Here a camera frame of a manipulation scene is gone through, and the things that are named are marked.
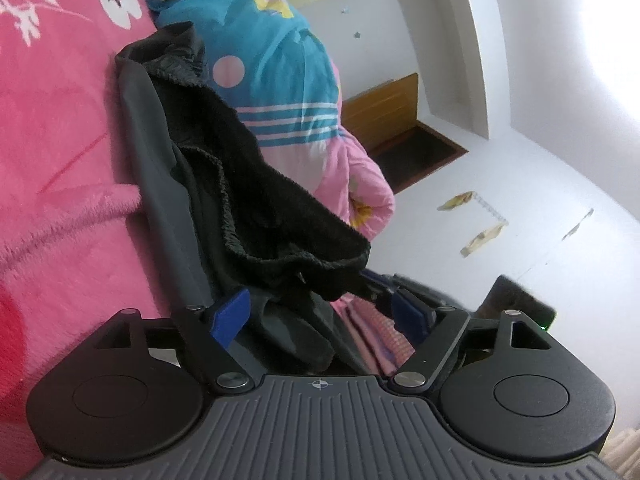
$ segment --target ribbed gray surface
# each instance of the ribbed gray surface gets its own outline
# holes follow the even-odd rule
[[[180,444],[108,470],[44,461],[29,480],[608,480],[595,457],[567,466],[505,465],[462,446],[426,402],[384,392],[374,377],[267,377],[217,400]]]

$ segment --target white stripe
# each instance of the white stripe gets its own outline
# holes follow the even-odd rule
[[[335,126],[327,126],[325,128],[316,128],[315,130],[299,130],[296,132],[288,132],[283,134],[271,134],[271,135],[261,135],[257,136],[258,142],[261,140],[275,140],[275,139],[289,139],[293,137],[306,137],[311,134],[324,134],[327,132],[332,132],[337,130],[338,128]]]
[[[279,126],[281,124],[308,123],[311,121],[325,121],[327,119],[338,119],[337,115],[316,115],[292,119],[274,119],[271,121],[242,121],[244,126]]]
[[[294,105],[260,106],[257,108],[236,108],[239,114],[259,114],[261,112],[279,112],[281,110],[306,110],[308,108],[337,108],[336,103],[298,103]]]

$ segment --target blue quilt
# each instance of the blue quilt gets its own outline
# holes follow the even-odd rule
[[[158,27],[194,23],[205,42],[209,83],[260,147],[315,144],[339,135],[331,60],[287,0],[146,2]],[[310,154],[318,150],[308,148]]]

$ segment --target red patch on blanket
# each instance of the red patch on blanket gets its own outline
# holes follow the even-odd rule
[[[0,284],[0,421],[24,419],[24,323],[14,298]]]

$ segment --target pink polka dot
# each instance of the pink polka dot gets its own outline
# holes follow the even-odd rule
[[[239,57],[221,57],[213,66],[213,81],[222,88],[238,86],[242,79],[244,79],[244,63]]]

